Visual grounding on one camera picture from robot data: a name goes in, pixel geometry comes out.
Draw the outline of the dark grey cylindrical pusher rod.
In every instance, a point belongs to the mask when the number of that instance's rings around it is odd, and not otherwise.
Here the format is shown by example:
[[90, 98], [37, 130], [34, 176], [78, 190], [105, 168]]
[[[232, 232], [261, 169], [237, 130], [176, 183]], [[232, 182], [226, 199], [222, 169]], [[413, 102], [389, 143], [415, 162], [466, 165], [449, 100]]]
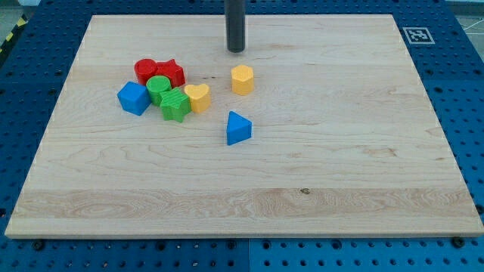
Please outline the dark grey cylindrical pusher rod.
[[245, 1], [224, 0], [227, 49], [241, 53], [245, 49]]

